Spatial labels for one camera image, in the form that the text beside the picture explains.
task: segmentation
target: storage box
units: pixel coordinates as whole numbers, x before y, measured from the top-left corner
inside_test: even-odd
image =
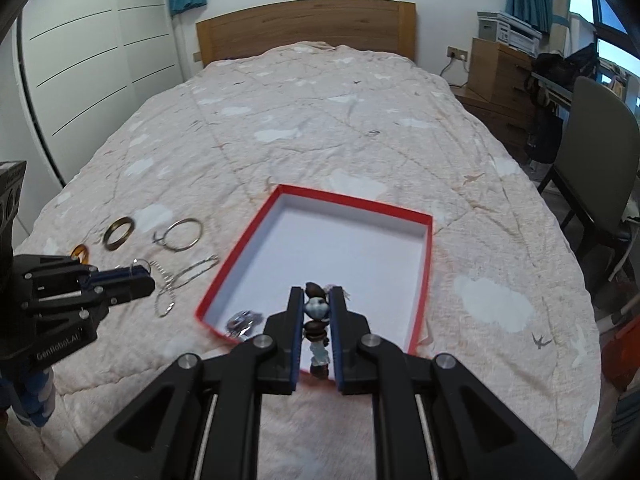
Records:
[[[372,332],[413,352],[426,323],[432,231],[424,213],[280,185],[220,267],[196,317],[228,338],[226,323],[237,312],[266,320],[286,310],[292,286],[340,285],[350,295],[347,308],[364,314]],[[311,354],[302,347],[308,370]]]

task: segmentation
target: ring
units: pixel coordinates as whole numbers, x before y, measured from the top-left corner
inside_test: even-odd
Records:
[[[174,227],[177,227],[180,224],[187,224],[187,223],[198,224],[199,232],[196,239],[193,242],[191,242],[189,245],[186,245],[184,247],[175,247],[168,244],[166,242],[166,236],[169,234],[169,232],[171,232],[171,229],[173,229]],[[162,245],[162,247],[174,253],[180,253],[182,251],[186,251],[187,249],[191,249],[195,244],[197,244],[200,238],[202,238],[203,232],[204,232],[204,225],[200,220],[198,220],[197,218],[183,218],[182,220],[178,220],[175,224],[169,226],[169,228],[164,232],[164,234],[161,237],[158,237],[158,232],[154,232],[153,243]]]
[[[124,233],[116,241],[110,242],[109,238],[111,238],[111,235],[114,233],[114,231],[118,227],[121,227],[123,225],[129,225],[129,228],[127,229],[127,232]],[[115,251],[118,247],[120,247],[124,242],[127,241],[127,238],[129,238],[129,236],[131,236],[131,233],[133,232],[133,229],[135,229],[135,228],[136,228],[136,223],[133,221],[133,218],[131,218],[129,216],[123,216],[122,218],[118,218],[113,224],[111,224],[107,228],[107,231],[104,233],[104,236],[102,237],[102,243],[104,244],[104,247],[108,251]]]
[[[71,257],[75,260],[80,260],[80,263],[86,265],[89,263],[89,247],[85,244],[79,244],[71,251]]]

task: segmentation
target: bedspread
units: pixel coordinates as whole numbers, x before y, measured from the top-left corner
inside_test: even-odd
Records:
[[[600,391],[598,333],[580,268],[503,146],[444,79],[403,57],[297,43],[210,64],[115,132],[43,209],[18,252],[69,254],[85,243],[100,268],[146,258],[177,272],[212,253],[224,258],[279,183],[431,214],[418,352],[457,356],[575,465]],[[109,253],[102,234],[124,215],[136,230]],[[187,216],[206,227],[193,249],[170,253],[151,243],[153,231]],[[9,425],[43,478],[178,355],[228,351],[193,315],[217,268],[177,290],[163,319],[154,296],[112,308],[98,340],[55,366],[49,423],[39,431]],[[292,397],[265,397],[258,477],[374,478],[372,430],[367,399],[308,385]]]

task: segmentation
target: electrical outlet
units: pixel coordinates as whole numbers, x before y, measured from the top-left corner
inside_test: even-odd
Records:
[[[468,50],[462,50],[461,48],[455,48],[453,46],[447,47],[447,57],[453,56],[455,59],[459,59],[460,61],[466,61],[469,59]]]

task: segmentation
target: blue gripper pad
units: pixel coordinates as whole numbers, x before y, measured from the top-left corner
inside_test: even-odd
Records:
[[[296,329],[293,335],[293,343],[291,344],[291,382],[292,391],[296,391],[298,377],[300,375],[300,352],[302,352],[302,325],[305,319],[305,293],[300,294],[298,308],[296,311]]]
[[[338,330],[338,316],[334,316],[335,289],[329,291],[329,327],[331,327],[331,350],[334,354],[334,374],[338,391],[342,391],[344,386],[344,375],[342,373],[342,347],[340,345],[340,333]]]

